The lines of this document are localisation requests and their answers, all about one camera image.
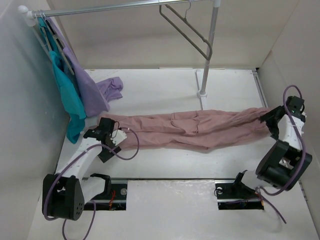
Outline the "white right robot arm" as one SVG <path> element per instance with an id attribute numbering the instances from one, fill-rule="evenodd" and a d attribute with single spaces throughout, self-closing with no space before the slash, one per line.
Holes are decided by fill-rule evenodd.
<path id="1" fill-rule="evenodd" d="M 299 167 L 303 151 L 306 150 L 300 140 L 306 122 L 304 102 L 301 97 L 289 96 L 285 106 L 291 115 L 288 115 L 282 105 L 259 118 L 260 122 L 268 127 L 275 143 L 255 171 L 241 172 L 241 179 L 231 184 L 231 191 L 235 196 L 243 197 L 250 188 L 260 186 L 272 186 L 279 190 L 284 188 L 285 191 L 289 191 L 300 179 L 313 159 L 311 154 L 305 153 L 303 165 Z"/>

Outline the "teal hanging garment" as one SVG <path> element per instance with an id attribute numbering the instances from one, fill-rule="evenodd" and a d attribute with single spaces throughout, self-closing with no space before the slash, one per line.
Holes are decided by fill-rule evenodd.
<path id="1" fill-rule="evenodd" d="M 49 51 L 53 75 L 58 87 L 64 110 L 69 114 L 66 137 L 75 144 L 85 127 L 86 113 L 79 94 L 71 80 L 69 69 L 60 52 Z"/>

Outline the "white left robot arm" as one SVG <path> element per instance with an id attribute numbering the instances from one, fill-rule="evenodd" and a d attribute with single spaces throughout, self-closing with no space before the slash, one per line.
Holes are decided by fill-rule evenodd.
<path id="1" fill-rule="evenodd" d="M 84 134 L 68 163 L 56 174 L 46 175 L 42 185 L 42 213 L 47 219 L 76 221 L 94 197 L 105 199 L 111 195 L 110 176 L 88 175 L 87 171 L 95 158 L 105 163 L 121 151 L 119 144 L 127 135 L 116 130 L 115 125 L 115 120 L 101 118 L 98 126 Z"/>

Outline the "purple hanging garment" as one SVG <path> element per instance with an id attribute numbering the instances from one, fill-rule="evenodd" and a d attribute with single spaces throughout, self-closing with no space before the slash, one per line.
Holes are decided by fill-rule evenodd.
<path id="1" fill-rule="evenodd" d="M 109 102 L 121 99 L 124 84 L 120 77 L 111 77 L 96 83 L 82 68 L 75 53 L 51 18 L 46 18 L 58 38 L 63 42 L 63 53 L 72 65 L 78 89 L 88 117 L 98 116 L 101 112 L 108 112 Z"/>

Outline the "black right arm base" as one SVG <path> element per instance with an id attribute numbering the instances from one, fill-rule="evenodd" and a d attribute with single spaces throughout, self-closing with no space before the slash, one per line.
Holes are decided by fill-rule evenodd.
<path id="1" fill-rule="evenodd" d="M 243 183 L 216 182 L 214 195 L 219 210 L 264 210 L 256 192 Z"/>

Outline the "grey hanger with purple garment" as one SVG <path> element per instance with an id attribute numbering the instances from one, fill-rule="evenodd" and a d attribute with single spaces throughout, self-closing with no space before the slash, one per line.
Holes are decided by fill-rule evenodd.
<path id="1" fill-rule="evenodd" d="M 74 76 L 75 73 L 74 73 L 74 71 L 73 71 L 73 69 L 71 67 L 71 64 L 70 64 L 70 62 L 68 61 L 67 57 L 65 56 L 65 54 L 63 52 L 63 49 L 65 47 L 64 44 L 61 42 L 61 40 L 60 40 L 59 36 L 57 35 L 56 31 L 52 28 L 50 22 L 47 19 L 45 20 L 45 23 L 47 24 L 47 27 L 48 27 L 51 35 L 52 35 L 52 38 L 53 38 L 53 40 L 54 40 L 54 42 L 55 42 L 55 44 L 56 44 L 56 46 L 58 48 L 58 51 L 59 51 L 61 57 L 63 58 L 65 64 L 67 65 L 70 73 Z"/>

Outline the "white rack corner joint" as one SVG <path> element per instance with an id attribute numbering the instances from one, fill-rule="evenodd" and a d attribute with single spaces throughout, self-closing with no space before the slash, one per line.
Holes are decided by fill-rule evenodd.
<path id="1" fill-rule="evenodd" d="M 34 27 L 37 24 L 33 12 L 29 10 L 25 5 L 20 5 L 17 9 L 29 27 Z"/>

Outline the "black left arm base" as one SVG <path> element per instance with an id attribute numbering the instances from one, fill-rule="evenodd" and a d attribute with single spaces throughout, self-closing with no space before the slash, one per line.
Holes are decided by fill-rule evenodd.
<path id="1" fill-rule="evenodd" d="M 125 211 L 127 208 L 128 180 L 112 179 L 109 192 L 93 198 L 97 211 Z"/>

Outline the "pink trousers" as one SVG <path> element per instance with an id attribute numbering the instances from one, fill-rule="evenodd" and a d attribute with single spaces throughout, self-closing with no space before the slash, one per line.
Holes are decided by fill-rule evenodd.
<path id="1" fill-rule="evenodd" d="M 119 122 L 131 129 L 122 149 L 173 148 L 213 150 L 244 145 L 270 135 L 259 118 L 269 108 L 248 108 L 240 112 L 194 110 L 154 115 L 124 116 L 102 112 L 100 118 Z"/>

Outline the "grey hanger with teal garment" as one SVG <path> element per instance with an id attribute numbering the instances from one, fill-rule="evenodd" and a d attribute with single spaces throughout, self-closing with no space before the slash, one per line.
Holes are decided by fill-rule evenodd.
<path id="1" fill-rule="evenodd" d="M 46 49 L 49 52 L 53 51 L 53 52 L 58 53 L 59 52 L 58 47 L 54 41 L 53 34 L 49 30 L 49 26 L 42 18 L 38 18 L 37 21 L 38 21 L 38 28 L 42 34 L 43 39 L 44 39 Z"/>

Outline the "silver horizontal rack rail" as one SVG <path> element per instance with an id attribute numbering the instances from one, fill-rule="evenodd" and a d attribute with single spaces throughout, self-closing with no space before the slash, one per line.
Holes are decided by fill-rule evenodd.
<path id="1" fill-rule="evenodd" d="M 166 4 L 182 4 L 191 3 L 194 0 L 144 0 L 129 3 L 111 4 L 103 6 L 92 6 L 79 9 L 56 9 L 56 10 L 29 10 L 26 13 L 28 19 L 36 19 L 40 17 L 58 17 L 68 15 L 87 14 L 95 12 L 115 11 L 122 9 L 151 7 Z"/>

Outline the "grey vertical rack pole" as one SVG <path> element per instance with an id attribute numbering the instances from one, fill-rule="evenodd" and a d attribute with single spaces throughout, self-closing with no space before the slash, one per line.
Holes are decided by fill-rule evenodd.
<path id="1" fill-rule="evenodd" d="M 213 9 L 211 14 L 211 22 L 210 22 L 210 29 L 209 29 L 209 36 L 208 36 L 208 42 L 209 47 L 207 48 L 207 53 L 212 54 L 213 53 L 213 42 L 215 37 L 215 30 L 216 30 L 216 23 L 217 23 L 217 17 L 218 17 L 218 11 L 219 7 L 221 5 L 220 0 L 214 0 L 213 1 Z M 208 77 L 209 74 L 209 66 L 210 66 L 210 59 L 206 60 L 204 65 L 203 73 Z"/>

